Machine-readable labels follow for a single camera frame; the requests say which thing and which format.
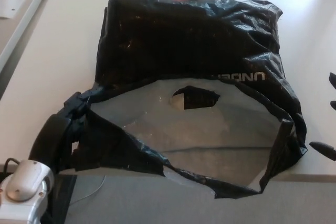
torn plastic bag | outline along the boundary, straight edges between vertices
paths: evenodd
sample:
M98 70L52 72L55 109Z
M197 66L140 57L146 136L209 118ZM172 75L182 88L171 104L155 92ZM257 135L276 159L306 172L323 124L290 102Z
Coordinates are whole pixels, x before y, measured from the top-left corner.
M262 193L307 150L280 15L266 1L109 0L72 167L168 167L216 198Z

gray surface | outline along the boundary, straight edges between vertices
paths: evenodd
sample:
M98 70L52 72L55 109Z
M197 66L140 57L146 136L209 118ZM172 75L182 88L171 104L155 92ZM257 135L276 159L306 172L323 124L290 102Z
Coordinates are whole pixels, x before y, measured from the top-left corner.
M5 66L22 33L25 31L41 0L25 0L12 19L0 18L0 72Z
M213 107L183 110L183 96L174 103L172 95L187 86L220 97ZM218 80L160 80L91 108L174 167L242 186L266 168L280 127L261 103Z
M101 176L78 177L73 200L94 191ZM164 178L108 177L94 196L70 207L66 224L335 223L336 185L271 182L264 194L217 199Z

white tabletop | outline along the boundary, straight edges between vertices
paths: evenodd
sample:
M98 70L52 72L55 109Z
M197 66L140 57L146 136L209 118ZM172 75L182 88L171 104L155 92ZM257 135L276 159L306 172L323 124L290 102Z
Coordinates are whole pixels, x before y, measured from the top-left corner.
M0 72L25 31L41 0L25 0L12 19L0 18Z
M336 146L336 112L329 105L336 91L328 83L329 72L336 72L336 0L269 1L284 12L278 23L280 53L302 104L307 143ZM27 158L48 117L75 91L92 87L107 2L48 1L0 100L0 164L8 157ZM283 177L333 180L335 175L336 164L309 148Z

black cable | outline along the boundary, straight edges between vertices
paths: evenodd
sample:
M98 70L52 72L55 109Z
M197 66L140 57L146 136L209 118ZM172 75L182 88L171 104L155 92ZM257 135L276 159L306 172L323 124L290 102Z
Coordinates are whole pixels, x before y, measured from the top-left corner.
M4 165L4 176L5 177L7 175L8 164L10 163L10 161L12 161L16 164L20 164L20 162L15 158L10 157L9 159L7 159L6 162L5 162L5 165Z
M45 212L41 218L41 224L56 224L48 212Z

